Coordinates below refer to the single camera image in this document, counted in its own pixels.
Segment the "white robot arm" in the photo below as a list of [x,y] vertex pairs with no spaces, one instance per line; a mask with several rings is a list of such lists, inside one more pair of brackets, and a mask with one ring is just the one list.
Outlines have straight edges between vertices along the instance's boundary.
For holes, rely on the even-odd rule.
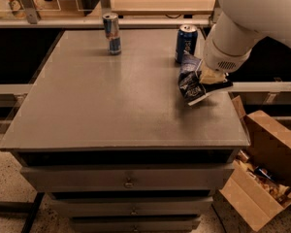
[[218,0],[221,14],[204,45],[200,81],[221,83],[271,37],[291,49],[291,0]]

